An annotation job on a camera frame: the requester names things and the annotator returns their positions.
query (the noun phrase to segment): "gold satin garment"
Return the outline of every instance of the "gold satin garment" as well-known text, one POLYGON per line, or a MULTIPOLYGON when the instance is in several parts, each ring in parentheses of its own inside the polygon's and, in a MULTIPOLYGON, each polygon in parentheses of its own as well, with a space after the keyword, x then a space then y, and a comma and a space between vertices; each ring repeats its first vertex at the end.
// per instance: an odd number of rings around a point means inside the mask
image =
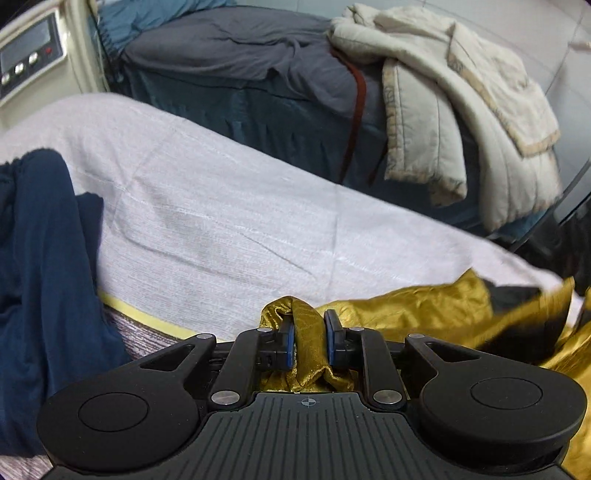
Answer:
MULTIPOLYGON (((409 287, 367 300, 339 300, 317 309, 293 298, 283 297, 267 305, 261 326, 278 328, 281 315, 291 313, 295 323, 296 363, 290 372, 273 372, 261 379, 264 391, 326 392, 351 391, 352 372, 336 372, 326 355, 323 314, 336 310, 344 327, 363 326, 380 331, 386 340, 403 342, 413 332, 447 342, 478 348, 511 326, 545 323, 565 314, 570 307, 574 281, 544 293, 502 315, 494 315, 489 291, 472 271, 455 283, 409 287)), ((591 310, 588 293, 585 308, 591 310)), ((542 365, 576 380, 591 398, 591 322, 582 328, 565 327, 554 355, 542 365)), ((580 480, 591 480, 591 411, 570 444, 563 466, 580 480)))

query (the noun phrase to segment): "crosshair symbol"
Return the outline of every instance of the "crosshair symbol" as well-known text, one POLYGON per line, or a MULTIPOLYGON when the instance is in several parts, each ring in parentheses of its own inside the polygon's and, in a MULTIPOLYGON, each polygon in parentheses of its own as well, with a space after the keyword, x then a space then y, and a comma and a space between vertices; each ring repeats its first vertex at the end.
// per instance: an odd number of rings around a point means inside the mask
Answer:
POLYGON ((302 400, 300 403, 303 406, 310 408, 310 407, 313 407, 314 405, 316 405, 318 402, 316 400, 314 400, 313 398, 308 397, 308 398, 305 398, 304 400, 302 400))

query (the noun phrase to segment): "blue cloth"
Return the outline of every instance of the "blue cloth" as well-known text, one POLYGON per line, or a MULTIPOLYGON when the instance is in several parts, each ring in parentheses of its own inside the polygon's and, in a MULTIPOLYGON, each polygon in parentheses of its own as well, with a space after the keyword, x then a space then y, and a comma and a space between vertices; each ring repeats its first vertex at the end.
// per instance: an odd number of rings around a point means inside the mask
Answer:
POLYGON ((130 360, 96 295, 102 211, 54 151, 0 166, 0 455, 43 453, 45 400, 130 360))
POLYGON ((236 0, 119 0, 99 11, 99 34, 107 53, 118 57, 142 32, 187 13, 217 7, 234 7, 236 0))

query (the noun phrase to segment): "silver screw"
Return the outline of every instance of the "silver screw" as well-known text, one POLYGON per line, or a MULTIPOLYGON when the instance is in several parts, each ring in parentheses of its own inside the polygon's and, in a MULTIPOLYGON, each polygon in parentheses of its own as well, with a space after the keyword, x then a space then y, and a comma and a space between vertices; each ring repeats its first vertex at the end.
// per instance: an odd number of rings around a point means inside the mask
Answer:
POLYGON ((212 402, 218 405, 233 405, 240 400, 240 395, 232 390, 222 390, 212 395, 212 402))
POLYGON ((402 400, 402 395, 396 390, 379 390, 374 394, 374 400, 383 405, 394 405, 402 400))

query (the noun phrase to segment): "digital display screen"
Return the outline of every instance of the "digital display screen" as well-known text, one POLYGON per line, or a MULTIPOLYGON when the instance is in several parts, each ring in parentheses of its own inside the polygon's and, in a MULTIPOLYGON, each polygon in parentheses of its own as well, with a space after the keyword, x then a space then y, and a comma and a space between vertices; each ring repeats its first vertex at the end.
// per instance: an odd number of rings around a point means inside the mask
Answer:
POLYGON ((29 28, 0 50, 0 70, 7 72, 50 40, 47 20, 29 28))

